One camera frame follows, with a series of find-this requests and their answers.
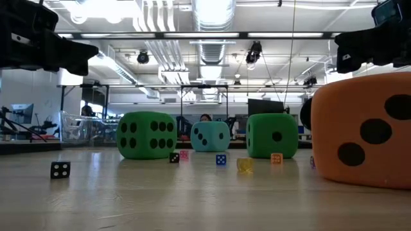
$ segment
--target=small yellow dice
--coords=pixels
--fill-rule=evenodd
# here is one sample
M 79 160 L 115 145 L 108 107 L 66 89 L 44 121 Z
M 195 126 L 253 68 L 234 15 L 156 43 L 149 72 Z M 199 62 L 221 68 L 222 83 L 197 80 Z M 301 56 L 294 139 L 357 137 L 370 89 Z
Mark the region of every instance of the small yellow dice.
M 238 158 L 237 169 L 241 173 L 252 173 L 254 160 L 252 158 Z

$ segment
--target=computer monitor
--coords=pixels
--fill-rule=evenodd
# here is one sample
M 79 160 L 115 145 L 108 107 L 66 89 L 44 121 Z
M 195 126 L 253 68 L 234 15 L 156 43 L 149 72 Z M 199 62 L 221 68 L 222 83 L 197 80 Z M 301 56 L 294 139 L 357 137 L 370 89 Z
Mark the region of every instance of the computer monitor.
M 278 101 L 249 99 L 249 116 L 263 113 L 284 113 L 284 104 Z
M 12 105 L 13 114 L 10 118 L 11 121 L 19 124 L 31 124 L 33 117 L 34 104 L 15 104 Z

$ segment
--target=small blue dice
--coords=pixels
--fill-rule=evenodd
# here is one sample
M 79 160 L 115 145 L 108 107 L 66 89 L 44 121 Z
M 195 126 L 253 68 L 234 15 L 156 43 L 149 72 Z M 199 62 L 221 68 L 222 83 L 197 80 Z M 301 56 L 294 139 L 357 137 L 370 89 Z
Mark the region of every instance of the small blue dice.
M 225 154 L 216 155 L 216 164 L 217 165 L 226 165 L 227 164 L 227 157 Z
M 196 151 L 225 151 L 230 145 L 230 129 L 225 122 L 197 122 L 190 140 Z

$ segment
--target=large foam dice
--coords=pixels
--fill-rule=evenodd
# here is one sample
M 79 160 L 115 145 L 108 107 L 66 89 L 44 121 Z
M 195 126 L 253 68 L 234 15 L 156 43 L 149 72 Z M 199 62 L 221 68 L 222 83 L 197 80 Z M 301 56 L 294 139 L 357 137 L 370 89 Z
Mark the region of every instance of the large foam dice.
M 315 167 L 349 184 L 411 189 L 411 73 L 321 87 L 311 104 Z
M 197 122 L 191 128 L 190 140 L 196 151 L 225 151 L 230 145 L 230 130 L 225 122 Z
M 125 158 L 167 158 L 175 149 L 177 129 L 171 116 L 159 112 L 131 112 L 120 119 L 117 147 Z
M 256 114 L 247 121 L 247 150 L 252 158 L 282 153 L 292 158 L 298 148 L 298 127 L 288 114 Z

